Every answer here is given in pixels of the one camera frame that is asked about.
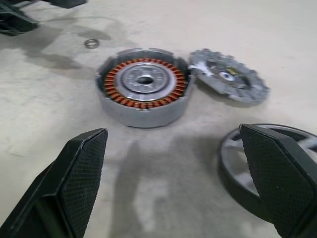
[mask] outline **concrete floor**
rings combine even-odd
[[[107,127],[102,182],[85,238],[276,238],[240,207],[216,173],[219,140],[240,123],[317,133],[314,0],[91,0],[25,8],[41,27],[0,35],[0,224],[67,140]],[[83,47],[97,38],[94,50]],[[94,70],[127,48],[187,58],[210,48],[256,69],[270,98],[243,107],[205,85],[162,128],[125,127],[102,110]]]

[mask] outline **copper coil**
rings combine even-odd
[[[130,100],[128,98],[123,97],[115,88],[114,86],[114,79],[116,74],[126,67],[129,64],[136,63],[136,62],[156,62],[159,64],[162,64],[163,66],[169,68],[174,75],[176,76],[177,79],[177,84],[176,88],[174,91],[168,95],[167,97],[163,99],[156,100],[154,102],[137,102],[134,100]],[[115,102],[118,102],[122,105],[128,106],[128,107],[135,107],[139,109],[149,109],[149,108],[154,108],[154,107],[160,107],[167,105],[169,103],[172,103],[173,101],[176,101],[179,97],[181,97],[185,91],[186,87],[186,81],[184,74],[176,68],[174,65],[162,61],[160,59],[150,59],[150,58],[145,58],[145,59],[133,59],[133,60],[128,60],[126,62],[118,64],[115,68],[113,68],[105,77],[104,80],[104,87],[107,95],[109,95]]]

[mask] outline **textured rubber grip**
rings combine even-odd
[[[317,165],[289,136],[240,125],[253,182],[282,238],[298,237],[316,216]]]

